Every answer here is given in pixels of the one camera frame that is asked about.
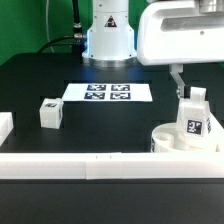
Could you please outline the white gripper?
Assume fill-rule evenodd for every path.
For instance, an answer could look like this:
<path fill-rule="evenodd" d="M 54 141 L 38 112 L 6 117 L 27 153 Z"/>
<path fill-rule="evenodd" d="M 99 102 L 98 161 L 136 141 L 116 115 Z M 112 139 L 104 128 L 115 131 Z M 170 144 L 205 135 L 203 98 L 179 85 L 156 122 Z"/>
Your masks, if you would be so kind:
<path fill-rule="evenodd" d="M 224 0 L 152 2 L 140 17 L 137 58 L 143 65 L 170 65 L 178 98 L 190 98 L 182 64 L 224 61 Z"/>

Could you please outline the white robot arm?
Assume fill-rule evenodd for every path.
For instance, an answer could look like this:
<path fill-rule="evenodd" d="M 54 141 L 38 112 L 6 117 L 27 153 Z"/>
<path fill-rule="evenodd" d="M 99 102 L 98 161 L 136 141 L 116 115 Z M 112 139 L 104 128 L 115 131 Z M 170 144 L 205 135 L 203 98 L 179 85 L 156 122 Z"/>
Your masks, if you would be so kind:
<path fill-rule="evenodd" d="M 129 0 L 92 0 L 93 23 L 83 60 L 116 67 L 138 60 L 167 65 L 180 98 L 185 64 L 224 61 L 224 0 L 146 0 L 139 27 L 129 25 Z"/>

